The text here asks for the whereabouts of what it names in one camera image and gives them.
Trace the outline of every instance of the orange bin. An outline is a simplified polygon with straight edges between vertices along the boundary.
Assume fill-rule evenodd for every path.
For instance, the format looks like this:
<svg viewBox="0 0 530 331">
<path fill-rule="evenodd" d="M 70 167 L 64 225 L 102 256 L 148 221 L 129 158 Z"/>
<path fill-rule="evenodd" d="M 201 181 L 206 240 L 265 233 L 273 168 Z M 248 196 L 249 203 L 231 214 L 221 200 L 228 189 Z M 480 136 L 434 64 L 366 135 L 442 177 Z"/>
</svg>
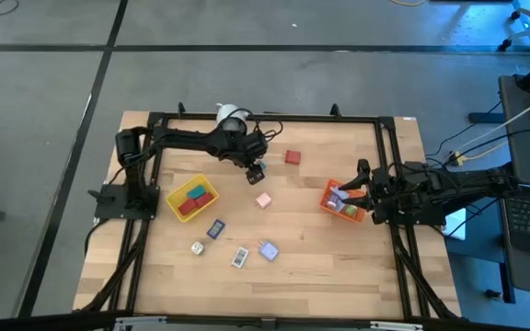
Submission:
<svg viewBox="0 0 530 331">
<path fill-rule="evenodd" d="M 330 194 L 332 193 L 330 191 L 330 189 L 333 188 L 333 187 L 341 186 L 341 185 L 342 185 L 342 183 L 340 183 L 340 182 L 338 182 L 338 181 L 336 181 L 334 179 L 329 179 L 328 180 L 327 188 L 324 190 L 324 194 L 322 195 L 322 199 L 320 200 L 320 208 L 323 211 L 328 211 L 331 214 L 337 215 L 337 216 L 342 217 L 345 220 L 348 220 L 348 221 L 351 221 L 351 222 L 357 222 L 357 223 L 363 222 L 363 217 L 365 217 L 365 209 L 363 209 L 363 208 L 359 208 L 358 207 L 357 208 L 357 212 L 355 212 L 355 215 L 353 217 L 351 217 L 351 216 L 347 215 L 344 212 L 337 212 L 337 211 L 334 211 L 331 208 L 327 207 L 327 201 L 330 198 Z M 348 190 L 347 193 L 349 193 L 349 198 L 358 198 L 358 197 L 362 197 L 362 196 L 365 195 L 365 193 L 363 191 L 359 190 L 359 189 Z"/>
</svg>

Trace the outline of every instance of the gray floor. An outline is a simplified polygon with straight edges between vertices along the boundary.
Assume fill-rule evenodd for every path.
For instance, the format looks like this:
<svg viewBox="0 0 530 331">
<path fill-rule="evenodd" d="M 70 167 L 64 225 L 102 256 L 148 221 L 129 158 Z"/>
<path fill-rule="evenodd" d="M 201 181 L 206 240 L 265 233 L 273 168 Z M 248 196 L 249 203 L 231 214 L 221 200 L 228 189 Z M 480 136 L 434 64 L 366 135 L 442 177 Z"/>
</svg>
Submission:
<svg viewBox="0 0 530 331">
<path fill-rule="evenodd" d="M 24 0 L 17 12 L 0 17 L 0 42 L 105 43 L 117 4 Z M 508 22 L 512 11 L 508 4 L 407 8 L 387 0 L 218 5 L 140 0 L 129 4 L 118 43 L 496 45 L 521 28 Z M 99 53 L 0 53 L 0 209 L 8 212 L 0 223 L 0 317 L 12 314 L 99 58 Z M 529 70 L 530 55 L 114 53 L 35 314 L 71 309 L 94 209 L 86 190 L 105 176 L 124 110 L 172 111 L 182 101 L 190 111 L 232 102 L 256 112 L 326 114 L 336 102 L 345 114 L 419 118 L 425 149 L 432 152 L 467 126 L 468 112 L 497 102 L 499 75 Z M 488 128 L 479 126 L 450 147 Z M 500 149 L 468 168 L 507 159 L 508 151 Z M 496 286 L 498 270 L 480 263 L 452 257 L 464 316 L 530 326 L 530 293 L 521 293 L 516 305 L 485 300 L 481 292 Z"/>
</svg>

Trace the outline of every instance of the wooden tabletop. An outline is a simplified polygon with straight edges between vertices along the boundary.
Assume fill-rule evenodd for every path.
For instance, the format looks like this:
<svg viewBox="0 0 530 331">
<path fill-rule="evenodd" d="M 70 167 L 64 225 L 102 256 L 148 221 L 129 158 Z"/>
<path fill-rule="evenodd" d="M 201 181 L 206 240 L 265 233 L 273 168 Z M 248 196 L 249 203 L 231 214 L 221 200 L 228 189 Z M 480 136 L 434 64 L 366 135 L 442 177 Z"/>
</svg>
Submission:
<svg viewBox="0 0 530 331">
<path fill-rule="evenodd" d="M 144 126 L 148 112 L 126 111 L 121 128 Z M 418 124 L 395 118 L 401 158 L 423 161 Z M 276 129 L 261 123 L 263 131 Z M 210 131 L 209 120 L 172 120 L 169 127 Z M 384 134 L 388 162 L 391 150 Z M 286 150 L 302 153 L 300 165 L 284 163 Z M 374 225 L 371 216 L 350 223 L 320 210 L 318 203 L 329 178 L 348 181 L 356 176 L 359 158 L 379 166 L 374 126 L 364 123 L 285 122 L 283 133 L 263 158 L 266 178 L 251 186 L 245 171 L 206 153 L 166 149 L 158 184 L 161 200 L 151 221 L 137 313 L 227 316 L 401 318 L 401 303 L 389 229 Z M 108 178 L 118 170 L 115 152 Z M 189 223 L 181 223 L 165 197 L 197 174 L 204 174 L 220 198 Z M 116 183 L 123 181 L 119 177 Z M 255 198 L 266 192 L 266 210 Z M 215 219 L 226 227 L 216 240 L 206 231 Z M 125 221 L 111 220 L 91 237 L 75 308 L 87 304 L 113 270 Z M 423 274 L 454 313 L 460 314 L 443 238 L 433 229 L 416 227 Z M 258 253 L 269 240 L 280 250 L 273 262 Z M 191 245 L 205 245 L 195 256 Z M 249 250 L 242 269 L 231 266 L 236 249 Z M 129 276 L 121 291 L 125 303 Z M 414 282 L 409 276 L 413 311 L 418 313 Z"/>
</svg>

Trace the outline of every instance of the red block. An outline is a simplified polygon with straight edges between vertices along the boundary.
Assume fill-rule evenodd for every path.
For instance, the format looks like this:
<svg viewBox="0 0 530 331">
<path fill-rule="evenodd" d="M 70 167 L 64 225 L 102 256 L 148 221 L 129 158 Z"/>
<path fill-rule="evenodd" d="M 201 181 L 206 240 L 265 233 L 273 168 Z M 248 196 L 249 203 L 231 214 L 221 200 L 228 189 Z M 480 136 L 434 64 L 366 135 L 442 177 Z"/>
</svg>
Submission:
<svg viewBox="0 0 530 331">
<path fill-rule="evenodd" d="M 187 215 L 190 213 L 190 211 L 193 211 L 196 207 L 198 207 L 195 204 L 195 201 L 193 199 L 187 199 L 185 202 L 183 202 L 182 205 L 179 206 L 179 212 L 182 215 Z"/>
<path fill-rule="evenodd" d="M 206 205 L 206 203 L 212 201 L 213 195 L 210 192 L 205 192 L 204 194 L 200 195 L 199 198 L 195 200 L 195 204 L 198 205 L 199 208 Z"/>
<path fill-rule="evenodd" d="M 287 151 L 285 153 L 285 163 L 289 163 L 292 165 L 299 165 L 300 158 L 302 158 L 302 154 L 300 152 Z"/>
</svg>

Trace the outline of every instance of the white cable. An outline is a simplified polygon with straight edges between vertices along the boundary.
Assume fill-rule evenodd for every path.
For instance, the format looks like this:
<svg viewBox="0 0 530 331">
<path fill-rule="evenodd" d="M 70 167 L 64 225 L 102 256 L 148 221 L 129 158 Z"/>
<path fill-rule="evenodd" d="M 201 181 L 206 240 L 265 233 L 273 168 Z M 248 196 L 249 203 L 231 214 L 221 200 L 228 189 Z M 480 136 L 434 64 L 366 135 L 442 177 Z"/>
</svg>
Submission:
<svg viewBox="0 0 530 331">
<path fill-rule="evenodd" d="M 451 155 L 453 155 L 455 153 L 455 151 L 461 151 L 461 149 L 463 147 L 466 147 L 469 144 L 471 144 L 471 143 L 473 143 L 473 142 L 475 142 L 475 141 L 477 141 L 479 139 L 482 139 L 482 138 L 486 137 L 487 135 L 489 135 L 489 134 L 493 133 L 494 131 L 498 130 L 499 128 L 505 127 L 507 124 L 509 124 L 509 123 L 513 122 L 514 120 L 520 118 L 521 116 L 523 116 L 524 114 L 526 114 L 529 111 L 530 111 L 530 107 L 525 109 L 525 110 L 523 110 L 523 111 L 521 111 L 520 113 L 516 114 L 513 118 L 511 118 L 510 120 L 507 120 L 506 122 L 504 122 L 503 124 L 497 126 L 496 128 L 494 128 L 494 129 L 492 129 L 492 130 L 480 135 L 478 138 L 474 138 L 474 139 L 470 140 L 469 142 L 464 143 L 461 146 L 455 148 L 453 152 L 451 152 L 447 157 L 445 157 L 445 160 L 448 160 L 451 157 Z"/>
</svg>

